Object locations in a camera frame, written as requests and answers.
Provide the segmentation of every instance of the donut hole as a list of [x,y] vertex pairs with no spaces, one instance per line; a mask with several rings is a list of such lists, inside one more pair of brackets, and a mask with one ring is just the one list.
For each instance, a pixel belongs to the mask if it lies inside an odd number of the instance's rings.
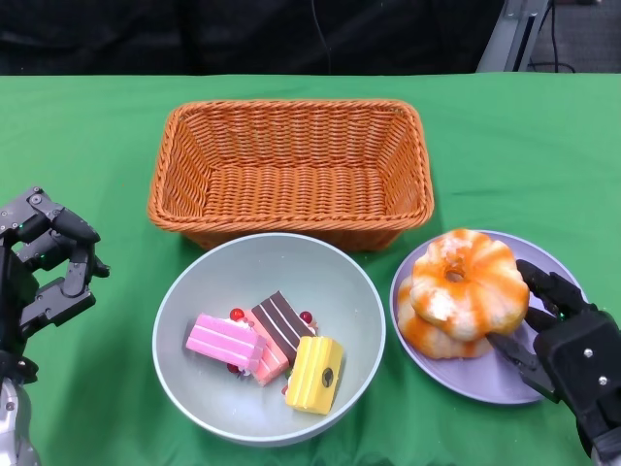
[[464,272],[456,269],[449,269],[444,274],[444,277],[452,283],[459,283],[464,280]]

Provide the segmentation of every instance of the chocolate cake slice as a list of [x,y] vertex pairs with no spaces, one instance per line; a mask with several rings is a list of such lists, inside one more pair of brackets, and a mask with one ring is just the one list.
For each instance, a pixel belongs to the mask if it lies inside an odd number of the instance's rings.
[[280,291],[252,308],[251,312],[293,365],[300,339],[314,336],[305,322],[295,314]]

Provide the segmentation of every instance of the green tablecloth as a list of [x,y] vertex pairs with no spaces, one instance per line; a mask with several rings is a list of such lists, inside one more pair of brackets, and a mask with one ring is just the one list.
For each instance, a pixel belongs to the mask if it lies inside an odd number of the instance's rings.
[[229,444],[169,403],[153,370],[151,329],[168,287],[201,252],[147,220],[165,117],[191,100],[303,97],[398,98],[422,116],[435,215],[389,250],[356,257],[386,312],[402,259],[466,226],[535,242],[621,317],[617,76],[2,78],[0,203],[42,186],[97,228],[98,253],[113,267],[92,284],[95,308],[29,343],[26,355],[41,367],[27,389],[44,465],[589,464],[566,407],[505,408],[454,394],[406,356],[389,320],[365,395],[301,445]]

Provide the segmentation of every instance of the orange wicker basket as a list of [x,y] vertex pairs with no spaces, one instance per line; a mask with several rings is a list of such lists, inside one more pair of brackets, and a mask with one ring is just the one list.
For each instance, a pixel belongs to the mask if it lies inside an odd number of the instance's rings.
[[205,249],[289,231],[349,251],[383,249],[433,210],[418,113],[386,100],[182,105],[147,207]]

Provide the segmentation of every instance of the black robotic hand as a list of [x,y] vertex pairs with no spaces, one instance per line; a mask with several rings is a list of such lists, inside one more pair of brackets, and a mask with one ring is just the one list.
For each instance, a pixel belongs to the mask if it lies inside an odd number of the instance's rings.
[[547,312],[529,308],[526,322],[539,332],[528,352],[510,337],[487,336],[520,371],[522,381],[572,410],[585,452],[597,461],[621,458],[621,333],[612,316],[584,301],[561,276],[517,261],[531,292]]
[[[97,232],[82,218],[33,187],[0,207],[0,381],[36,381],[37,366],[23,357],[27,339],[95,304],[88,284],[107,277],[95,255]],[[24,243],[18,252],[17,243]],[[33,273],[69,259],[65,278],[42,287]]]

